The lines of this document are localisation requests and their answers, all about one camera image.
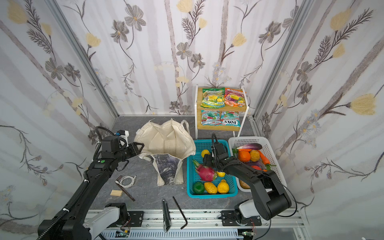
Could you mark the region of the small yellow lemon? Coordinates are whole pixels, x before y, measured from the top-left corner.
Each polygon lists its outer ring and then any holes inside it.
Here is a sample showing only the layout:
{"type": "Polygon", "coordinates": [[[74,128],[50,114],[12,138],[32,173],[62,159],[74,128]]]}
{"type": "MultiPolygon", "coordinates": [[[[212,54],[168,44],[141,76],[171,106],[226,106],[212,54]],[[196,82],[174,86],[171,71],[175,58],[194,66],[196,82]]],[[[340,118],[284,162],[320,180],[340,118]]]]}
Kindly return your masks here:
{"type": "Polygon", "coordinates": [[[201,156],[203,159],[209,159],[212,156],[212,154],[209,150],[203,150],[201,152],[201,156]]]}

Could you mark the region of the pink dragon fruit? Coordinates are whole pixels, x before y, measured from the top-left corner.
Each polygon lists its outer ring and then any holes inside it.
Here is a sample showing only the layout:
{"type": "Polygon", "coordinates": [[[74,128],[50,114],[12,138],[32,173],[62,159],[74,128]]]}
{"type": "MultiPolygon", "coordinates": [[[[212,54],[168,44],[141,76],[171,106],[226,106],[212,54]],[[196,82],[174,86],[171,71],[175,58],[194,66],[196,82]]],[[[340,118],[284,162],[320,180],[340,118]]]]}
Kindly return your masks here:
{"type": "Polygon", "coordinates": [[[212,182],[218,177],[216,171],[213,168],[204,166],[203,164],[198,163],[196,160],[193,160],[193,164],[196,173],[203,181],[212,182]]]}

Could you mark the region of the beige canvas tote bag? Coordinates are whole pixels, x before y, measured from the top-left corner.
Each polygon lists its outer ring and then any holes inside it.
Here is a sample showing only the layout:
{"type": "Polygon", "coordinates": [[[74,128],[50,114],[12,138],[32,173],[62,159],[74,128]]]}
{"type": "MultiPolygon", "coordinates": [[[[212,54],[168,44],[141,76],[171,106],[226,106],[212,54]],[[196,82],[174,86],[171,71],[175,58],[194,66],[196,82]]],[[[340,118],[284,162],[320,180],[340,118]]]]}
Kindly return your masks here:
{"type": "Polygon", "coordinates": [[[139,157],[153,164],[159,187],[184,183],[183,160],[196,154],[186,120],[161,125],[149,121],[136,132],[135,142],[144,144],[139,157]]]}

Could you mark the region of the green candy bag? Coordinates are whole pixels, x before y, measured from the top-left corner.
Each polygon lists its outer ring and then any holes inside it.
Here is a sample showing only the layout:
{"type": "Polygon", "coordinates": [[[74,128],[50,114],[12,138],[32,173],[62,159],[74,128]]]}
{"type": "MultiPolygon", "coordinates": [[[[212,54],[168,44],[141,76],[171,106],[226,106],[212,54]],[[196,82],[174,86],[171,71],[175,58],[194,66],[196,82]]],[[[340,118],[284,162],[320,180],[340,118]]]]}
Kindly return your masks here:
{"type": "Polygon", "coordinates": [[[202,108],[220,109],[225,107],[225,88],[203,89],[202,108]]]}

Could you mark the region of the orange Fox's fruits candy bag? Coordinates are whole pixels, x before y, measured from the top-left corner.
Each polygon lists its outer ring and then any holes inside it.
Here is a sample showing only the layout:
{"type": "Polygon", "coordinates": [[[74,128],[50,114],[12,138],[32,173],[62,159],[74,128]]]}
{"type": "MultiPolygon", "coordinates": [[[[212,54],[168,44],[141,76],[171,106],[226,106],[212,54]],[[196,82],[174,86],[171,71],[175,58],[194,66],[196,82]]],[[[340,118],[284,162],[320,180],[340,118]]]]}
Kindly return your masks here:
{"type": "Polygon", "coordinates": [[[235,90],[225,88],[225,104],[231,107],[244,107],[246,104],[244,92],[242,90],[235,90]]]}

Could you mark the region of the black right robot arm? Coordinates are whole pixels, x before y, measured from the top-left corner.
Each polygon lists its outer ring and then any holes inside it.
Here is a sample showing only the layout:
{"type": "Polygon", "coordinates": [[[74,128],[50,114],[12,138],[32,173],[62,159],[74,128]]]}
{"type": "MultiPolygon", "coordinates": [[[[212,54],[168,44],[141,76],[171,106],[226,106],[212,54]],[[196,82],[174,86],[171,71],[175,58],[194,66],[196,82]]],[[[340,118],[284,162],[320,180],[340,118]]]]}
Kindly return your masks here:
{"type": "Polygon", "coordinates": [[[256,170],[235,157],[231,157],[228,148],[220,143],[216,134],[212,134],[212,156],[208,157],[208,166],[218,172],[234,176],[250,186],[254,206],[263,219],[271,220],[292,206],[291,192],[279,180],[272,170],[256,170]]]}

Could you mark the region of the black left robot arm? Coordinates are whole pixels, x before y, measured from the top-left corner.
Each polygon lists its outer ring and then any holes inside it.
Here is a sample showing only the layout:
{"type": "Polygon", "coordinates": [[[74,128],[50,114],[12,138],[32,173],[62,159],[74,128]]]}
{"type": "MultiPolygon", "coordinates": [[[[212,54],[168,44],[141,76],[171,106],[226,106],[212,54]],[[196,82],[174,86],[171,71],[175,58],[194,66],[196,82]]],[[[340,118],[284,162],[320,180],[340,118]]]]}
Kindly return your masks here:
{"type": "Polygon", "coordinates": [[[83,174],[83,182],[52,219],[39,225],[39,240],[93,240],[99,235],[93,233],[91,227],[84,226],[92,203],[119,163],[129,163],[129,159],[138,156],[145,146],[143,143],[128,143],[127,131],[120,130],[103,138],[100,129],[105,130],[100,126],[95,129],[100,139],[92,162],[83,174]]]}

